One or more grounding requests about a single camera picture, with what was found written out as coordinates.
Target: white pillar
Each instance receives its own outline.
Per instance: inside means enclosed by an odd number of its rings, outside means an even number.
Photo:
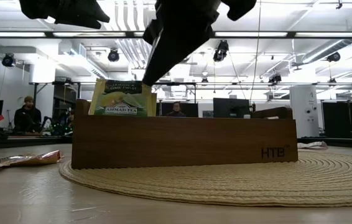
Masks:
[[[40,60],[30,66],[30,82],[33,83],[51,83],[55,80],[55,74],[55,64],[46,60]],[[40,110],[42,120],[45,116],[51,118],[53,115],[53,96],[53,85],[47,85],[37,93],[35,107]]]
[[[293,86],[290,105],[296,120],[297,137],[319,136],[317,94],[315,86]]]

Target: spotlight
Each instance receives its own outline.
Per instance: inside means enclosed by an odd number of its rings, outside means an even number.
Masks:
[[[269,78],[269,83],[279,83],[281,82],[281,75],[280,74],[275,74],[274,76]]]
[[[117,62],[119,60],[118,49],[111,49],[108,54],[108,60],[110,62]]]
[[[5,67],[14,67],[16,66],[16,60],[14,59],[14,54],[8,53],[2,60],[2,65]]]
[[[335,52],[327,57],[327,61],[329,62],[337,62],[339,60],[340,60],[340,54],[338,52]]]
[[[228,44],[227,40],[221,40],[219,46],[215,50],[215,54],[213,55],[213,60],[215,62],[221,62],[227,56]]]
[[[328,80],[328,83],[336,83],[335,78],[330,78],[330,79]]]

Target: man in black jacket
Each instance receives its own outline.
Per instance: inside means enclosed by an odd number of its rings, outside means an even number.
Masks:
[[[185,118],[186,115],[181,112],[182,107],[180,106],[180,102],[175,102],[173,111],[167,114],[166,116],[174,116],[174,117],[179,117],[179,118]]]
[[[14,113],[14,130],[28,133],[40,132],[41,121],[40,111],[34,107],[33,97],[25,97],[22,108]]]

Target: crumpled foil wrapper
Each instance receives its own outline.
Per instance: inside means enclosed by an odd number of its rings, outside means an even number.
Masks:
[[[54,164],[59,162],[62,158],[63,154],[59,150],[41,155],[26,154],[21,156],[10,156],[0,159],[0,167]]]

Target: fluorescent light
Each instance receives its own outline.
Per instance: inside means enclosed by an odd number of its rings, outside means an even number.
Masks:
[[[55,37],[125,37],[125,32],[54,32]]]
[[[45,37],[44,32],[0,32],[0,37]]]
[[[143,34],[144,34],[144,32],[134,32],[134,33],[133,33],[133,35],[134,35],[135,37],[142,37]]]
[[[352,37],[352,32],[298,32],[296,37]]]
[[[215,32],[215,37],[286,37],[287,32]]]

